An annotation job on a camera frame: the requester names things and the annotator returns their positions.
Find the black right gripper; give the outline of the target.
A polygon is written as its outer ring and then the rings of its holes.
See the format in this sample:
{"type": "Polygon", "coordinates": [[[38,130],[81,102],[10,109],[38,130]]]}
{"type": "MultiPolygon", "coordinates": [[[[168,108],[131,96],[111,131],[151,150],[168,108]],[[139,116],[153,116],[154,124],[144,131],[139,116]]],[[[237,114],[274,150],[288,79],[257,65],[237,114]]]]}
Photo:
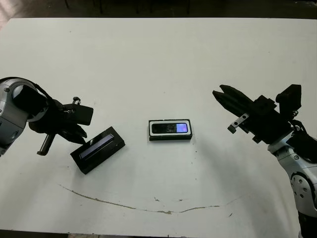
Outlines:
{"type": "Polygon", "coordinates": [[[227,111],[238,117],[228,127],[231,133],[239,127],[246,133],[251,132],[256,143],[272,144],[292,131],[291,124],[275,110],[277,105],[272,99],[261,95],[252,101],[229,85],[220,85],[220,88],[223,92],[213,91],[213,96],[227,111]]]}

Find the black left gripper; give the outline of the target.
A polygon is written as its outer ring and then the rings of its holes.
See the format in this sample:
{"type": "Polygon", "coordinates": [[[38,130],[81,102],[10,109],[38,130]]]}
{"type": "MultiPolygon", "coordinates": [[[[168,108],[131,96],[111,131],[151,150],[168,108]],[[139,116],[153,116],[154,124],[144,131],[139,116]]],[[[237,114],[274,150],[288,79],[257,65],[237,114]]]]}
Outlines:
{"type": "Polygon", "coordinates": [[[59,101],[47,100],[41,96],[28,104],[28,113],[30,129],[47,135],[37,152],[38,155],[48,153],[57,134],[72,143],[85,143],[86,132],[81,126],[69,120],[69,113],[59,101]]]}

